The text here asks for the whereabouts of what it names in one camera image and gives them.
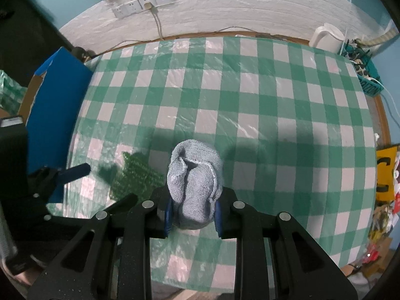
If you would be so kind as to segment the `person's left hand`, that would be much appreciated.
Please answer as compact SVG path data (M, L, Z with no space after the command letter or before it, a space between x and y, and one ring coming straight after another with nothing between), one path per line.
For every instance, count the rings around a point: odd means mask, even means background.
M31 287L35 283L35 280L41 275L41 272L34 267L16 275L13 275L7 269L3 269L3 272L8 278L11 278L12 280L26 287Z

